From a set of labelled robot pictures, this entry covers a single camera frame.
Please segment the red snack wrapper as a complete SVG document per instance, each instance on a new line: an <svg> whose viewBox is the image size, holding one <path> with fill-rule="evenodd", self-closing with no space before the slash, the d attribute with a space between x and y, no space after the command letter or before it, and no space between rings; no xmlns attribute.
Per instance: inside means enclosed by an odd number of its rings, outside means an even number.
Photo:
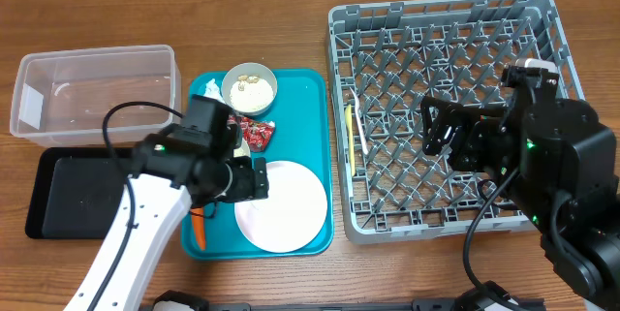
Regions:
<svg viewBox="0 0 620 311"><path fill-rule="evenodd" d="M243 139L252 152L265 151L275 132L273 121L257 121L246 116L233 115L229 117L229 121L240 126Z"/></svg>

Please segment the pink round plate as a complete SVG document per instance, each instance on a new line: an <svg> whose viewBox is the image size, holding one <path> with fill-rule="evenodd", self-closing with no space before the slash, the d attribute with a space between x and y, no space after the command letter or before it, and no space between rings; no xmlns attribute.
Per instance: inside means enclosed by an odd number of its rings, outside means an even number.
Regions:
<svg viewBox="0 0 620 311"><path fill-rule="evenodd" d="M327 216L326 190L312 171L291 161L266 164L267 198L234 205L236 223L254 246L289 253L310 243Z"/></svg>

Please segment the crumpled white napkin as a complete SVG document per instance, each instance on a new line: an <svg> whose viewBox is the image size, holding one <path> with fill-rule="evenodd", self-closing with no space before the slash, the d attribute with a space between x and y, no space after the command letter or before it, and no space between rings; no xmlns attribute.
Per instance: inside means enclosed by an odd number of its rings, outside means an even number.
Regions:
<svg viewBox="0 0 620 311"><path fill-rule="evenodd" d="M215 79L210 80L205 85L203 96L209 99L216 100L220 103L225 103L220 91L220 87L216 83Z"/></svg>

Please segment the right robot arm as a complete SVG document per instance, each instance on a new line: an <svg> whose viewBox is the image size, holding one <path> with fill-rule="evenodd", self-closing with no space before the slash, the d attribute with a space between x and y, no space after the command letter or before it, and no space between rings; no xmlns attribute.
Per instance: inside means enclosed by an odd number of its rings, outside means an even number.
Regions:
<svg viewBox="0 0 620 311"><path fill-rule="evenodd" d="M584 101L514 97L478 109L422 100L423 151L450 149L455 171L486 172L541 233L541 247L577 294L619 307L616 137Z"/></svg>

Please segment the orange carrot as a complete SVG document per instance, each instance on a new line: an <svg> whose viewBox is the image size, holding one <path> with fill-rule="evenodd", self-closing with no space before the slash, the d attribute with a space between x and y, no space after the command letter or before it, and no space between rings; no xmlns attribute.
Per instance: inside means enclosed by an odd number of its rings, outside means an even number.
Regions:
<svg viewBox="0 0 620 311"><path fill-rule="evenodd" d="M206 249L206 235L204 224L204 210L202 207L192 208L190 210L192 227L198 247L204 251Z"/></svg>

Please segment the yellow plastic spoon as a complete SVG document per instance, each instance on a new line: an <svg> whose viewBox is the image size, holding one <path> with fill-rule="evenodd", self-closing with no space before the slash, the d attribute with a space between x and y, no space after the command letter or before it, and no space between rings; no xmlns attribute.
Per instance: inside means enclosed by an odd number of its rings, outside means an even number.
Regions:
<svg viewBox="0 0 620 311"><path fill-rule="evenodd" d="M357 174L357 171L356 171L356 160L355 160L355 139L354 139L354 130L353 130L353 107L351 105L347 105L345 107L344 114L345 114L345 125L347 129L348 154L349 154L351 176L355 176Z"/></svg>

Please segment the green bowl with nuts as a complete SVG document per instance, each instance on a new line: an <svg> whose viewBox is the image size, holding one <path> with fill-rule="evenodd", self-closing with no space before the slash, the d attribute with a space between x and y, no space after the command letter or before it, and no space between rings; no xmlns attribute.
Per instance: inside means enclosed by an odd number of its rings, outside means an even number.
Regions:
<svg viewBox="0 0 620 311"><path fill-rule="evenodd" d="M233 151L234 157L250 157L251 150L246 140L241 141L241 145Z"/></svg>

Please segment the clear plastic bin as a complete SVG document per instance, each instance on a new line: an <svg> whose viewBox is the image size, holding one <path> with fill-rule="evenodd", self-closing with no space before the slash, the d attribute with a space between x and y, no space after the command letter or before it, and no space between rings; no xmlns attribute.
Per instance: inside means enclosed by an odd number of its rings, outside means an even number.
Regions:
<svg viewBox="0 0 620 311"><path fill-rule="evenodd" d="M181 74L168 45L31 53L19 65L10 133L44 147L104 142L115 106L146 101L181 110Z"/></svg>

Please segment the grey dishwasher rack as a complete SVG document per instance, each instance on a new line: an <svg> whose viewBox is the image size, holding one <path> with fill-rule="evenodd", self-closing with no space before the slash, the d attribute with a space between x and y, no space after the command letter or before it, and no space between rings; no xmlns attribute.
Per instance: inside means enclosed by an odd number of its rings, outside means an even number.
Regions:
<svg viewBox="0 0 620 311"><path fill-rule="evenodd" d="M422 151L425 96L500 107L502 69L517 58L553 62L557 94L583 91L554 0L413 0L343 5L328 15L327 66L347 238L355 244L465 233L493 185ZM368 155L361 150L352 87ZM353 107L356 175L344 110Z"/></svg>

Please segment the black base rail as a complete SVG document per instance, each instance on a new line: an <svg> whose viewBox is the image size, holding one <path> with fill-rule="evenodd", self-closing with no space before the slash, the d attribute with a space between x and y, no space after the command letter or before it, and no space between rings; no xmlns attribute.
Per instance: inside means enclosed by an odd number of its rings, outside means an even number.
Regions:
<svg viewBox="0 0 620 311"><path fill-rule="evenodd" d="M139 311L208 310L208 311L457 311L507 310L507 307L483 296L462 295L457 298L422 298L409 302L388 303L324 303L252 305L250 303L212 303L195 295L168 291L154 303L143 304Z"/></svg>

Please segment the teal plastic tray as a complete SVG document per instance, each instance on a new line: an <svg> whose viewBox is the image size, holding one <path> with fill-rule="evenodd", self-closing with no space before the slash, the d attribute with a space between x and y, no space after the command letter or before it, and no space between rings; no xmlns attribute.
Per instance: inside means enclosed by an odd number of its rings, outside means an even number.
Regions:
<svg viewBox="0 0 620 311"><path fill-rule="evenodd" d="M262 115L273 121L275 132L261 157L266 163L291 161L308 168L321 180L327 196L327 216L319 234L306 246L289 253L270 253L254 246L239 229L235 203L208 205L205 209L206 249L196 242L192 220L186 217L181 244L196 260L237 260L307 256L324 252L334 235L332 176L324 79L310 69L280 69L275 73L278 91L271 108Z"/></svg>

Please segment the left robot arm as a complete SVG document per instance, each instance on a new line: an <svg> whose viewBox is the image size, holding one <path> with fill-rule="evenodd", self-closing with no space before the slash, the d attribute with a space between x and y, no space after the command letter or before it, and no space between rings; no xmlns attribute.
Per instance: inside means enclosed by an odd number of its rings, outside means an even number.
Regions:
<svg viewBox="0 0 620 311"><path fill-rule="evenodd" d="M150 134L139 142L114 220L70 310L136 310L171 235L196 207L263 200L266 161L233 155L186 136Z"/></svg>

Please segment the black plastic tray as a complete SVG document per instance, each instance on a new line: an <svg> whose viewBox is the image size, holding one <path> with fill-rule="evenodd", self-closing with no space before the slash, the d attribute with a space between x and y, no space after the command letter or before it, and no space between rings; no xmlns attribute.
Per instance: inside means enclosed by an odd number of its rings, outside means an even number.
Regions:
<svg viewBox="0 0 620 311"><path fill-rule="evenodd" d="M124 187L106 148L49 148L39 160L25 234L33 239L103 239Z"/></svg>

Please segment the grey bowl with rice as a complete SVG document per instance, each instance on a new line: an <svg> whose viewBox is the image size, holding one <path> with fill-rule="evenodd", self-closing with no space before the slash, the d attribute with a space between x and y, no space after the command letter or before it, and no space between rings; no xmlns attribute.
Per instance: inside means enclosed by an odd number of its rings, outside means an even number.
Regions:
<svg viewBox="0 0 620 311"><path fill-rule="evenodd" d="M224 101L237 112L257 116L266 112L278 91L275 74L259 63L242 63L228 70L221 83Z"/></svg>

